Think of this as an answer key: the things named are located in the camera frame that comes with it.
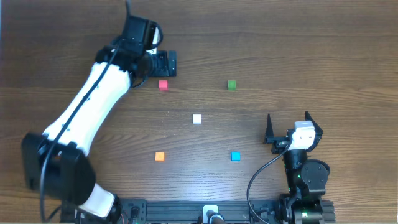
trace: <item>red cube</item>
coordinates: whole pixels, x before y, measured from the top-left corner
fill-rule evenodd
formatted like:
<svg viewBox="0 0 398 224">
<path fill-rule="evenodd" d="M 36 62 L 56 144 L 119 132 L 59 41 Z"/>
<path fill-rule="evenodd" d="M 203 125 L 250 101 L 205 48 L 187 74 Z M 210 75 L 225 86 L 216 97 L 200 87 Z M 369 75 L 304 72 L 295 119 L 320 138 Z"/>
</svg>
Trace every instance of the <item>red cube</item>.
<svg viewBox="0 0 398 224">
<path fill-rule="evenodd" d="M 159 89 L 162 91 L 169 90 L 169 84 L 167 83 L 167 80 L 159 80 Z"/>
</svg>

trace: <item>small block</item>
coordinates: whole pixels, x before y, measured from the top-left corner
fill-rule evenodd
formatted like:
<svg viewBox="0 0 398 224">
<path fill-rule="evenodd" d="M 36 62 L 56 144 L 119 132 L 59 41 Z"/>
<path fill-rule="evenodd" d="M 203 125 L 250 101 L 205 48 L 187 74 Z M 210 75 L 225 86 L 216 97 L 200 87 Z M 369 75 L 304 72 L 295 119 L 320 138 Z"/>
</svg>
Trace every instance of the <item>small block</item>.
<svg viewBox="0 0 398 224">
<path fill-rule="evenodd" d="M 155 161 L 164 161 L 165 153 L 164 152 L 156 152 L 155 153 Z"/>
<path fill-rule="evenodd" d="M 192 116 L 193 124 L 201 124 L 201 114 L 194 114 Z"/>
<path fill-rule="evenodd" d="M 169 90 L 169 84 L 167 83 L 167 80 L 159 80 L 159 89 L 162 91 Z"/>
<path fill-rule="evenodd" d="M 236 90 L 236 80 L 228 80 L 228 90 Z"/>
<path fill-rule="evenodd" d="M 241 152 L 231 152 L 231 161 L 240 161 Z"/>
</svg>

